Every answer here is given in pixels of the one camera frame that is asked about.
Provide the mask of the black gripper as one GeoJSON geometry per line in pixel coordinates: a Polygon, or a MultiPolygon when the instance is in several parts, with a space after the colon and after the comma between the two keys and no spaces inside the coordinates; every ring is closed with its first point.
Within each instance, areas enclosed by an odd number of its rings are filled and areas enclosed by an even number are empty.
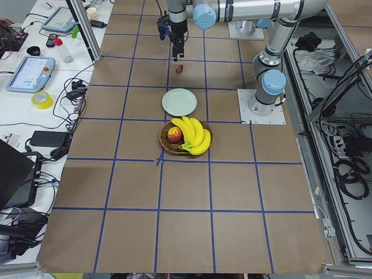
{"type": "Polygon", "coordinates": [[[174,61],[178,61],[178,55],[184,57],[184,34],[187,31],[187,20],[178,23],[169,20],[169,37],[173,43],[172,57],[174,61]]]}

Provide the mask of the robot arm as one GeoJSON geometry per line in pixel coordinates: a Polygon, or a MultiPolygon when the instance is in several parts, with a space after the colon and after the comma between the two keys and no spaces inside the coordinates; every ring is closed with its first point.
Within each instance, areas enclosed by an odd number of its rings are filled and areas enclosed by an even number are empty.
{"type": "Polygon", "coordinates": [[[272,114],[278,96],[283,92],[287,79],[282,71],[282,55],[299,22],[321,11],[327,1],[255,1],[252,17],[275,19],[269,31],[269,40],[253,61],[257,91],[248,102],[249,109],[257,116],[272,114]]]}
{"type": "Polygon", "coordinates": [[[212,28],[216,23],[244,20],[275,20],[270,38],[259,60],[268,67],[280,64],[291,35],[300,20],[307,19],[327,4],[327,1],[167,1],[167,11],[158,19],[159,37],[173,43],[174,60],[184,56],[184,34],[188,31],[187,19],[193,18],[201,30],[212,28]]]}

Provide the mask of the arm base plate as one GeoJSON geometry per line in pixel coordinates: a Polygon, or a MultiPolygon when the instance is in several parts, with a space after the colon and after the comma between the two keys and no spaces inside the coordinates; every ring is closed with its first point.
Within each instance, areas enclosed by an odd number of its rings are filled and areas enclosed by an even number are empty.
{"type": "Polygon", "coordinates": [[[281,99],[264,105],[256,99],[256,90],[238,89],[239,111],[242,124],[286,125],[281,99]]]}
{"type": "Polygon", "coordinates": [[[254,41],[264,40],[263,30],[261,28],[257,28],[253,21],[243,20],[229,22],[228,32],[230,39],[254,41]]]}

